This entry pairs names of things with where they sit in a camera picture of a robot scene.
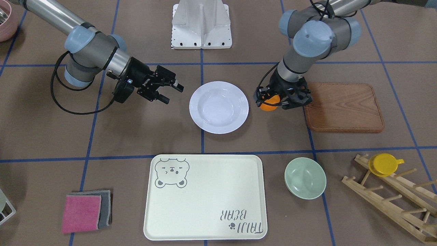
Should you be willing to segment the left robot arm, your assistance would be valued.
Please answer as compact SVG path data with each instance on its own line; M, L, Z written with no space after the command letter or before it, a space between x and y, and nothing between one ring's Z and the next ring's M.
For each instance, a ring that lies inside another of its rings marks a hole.
M283 58L267 74L267 86L257 86L256 106L265 111L302 107L312 102L304 74L318 60L353 46L362 34L354 15L376 0L312 0L311 6L288 10L279 21L280 32L291 39Z

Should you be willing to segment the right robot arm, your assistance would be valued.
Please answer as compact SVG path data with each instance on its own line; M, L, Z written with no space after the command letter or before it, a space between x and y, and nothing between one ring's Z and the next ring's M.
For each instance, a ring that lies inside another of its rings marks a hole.
M113 92L113 100L118 103L124 103L137 89L137 93L148 101L168 104L170 100L158 92L159 87L184 90L175 73L160 65L151 71L126 52L126 44L120 36L105 35L61 3L55 0L13 0L12 3L34 13L67 36L64 47L70 60L64 77L72 86L84 88L97 74L105 71L108 77L118 81Z

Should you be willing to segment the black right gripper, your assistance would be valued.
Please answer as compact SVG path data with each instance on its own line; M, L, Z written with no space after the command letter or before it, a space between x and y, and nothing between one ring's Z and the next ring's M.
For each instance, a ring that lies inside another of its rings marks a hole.
M157 84L170 86L179 92L184 91L184 86L178 82L174 72L161 65L157 65L156 70L151 71L147 65L131 57L125 72L115 86L113 100L122 104L137 88L137 93L148 101L158 100L168 105L170 99L157 91L159 88Z

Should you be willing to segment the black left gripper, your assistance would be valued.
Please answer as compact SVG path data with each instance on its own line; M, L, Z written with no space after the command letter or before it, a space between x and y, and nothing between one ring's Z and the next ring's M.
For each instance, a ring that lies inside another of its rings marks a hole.
M303 107L312 102L311 90L308 89L304 77L299 77L296 82L289 82L273 74L267 86L261 86L264 75L256 87L253 99L256 106L262 110L284 110Z

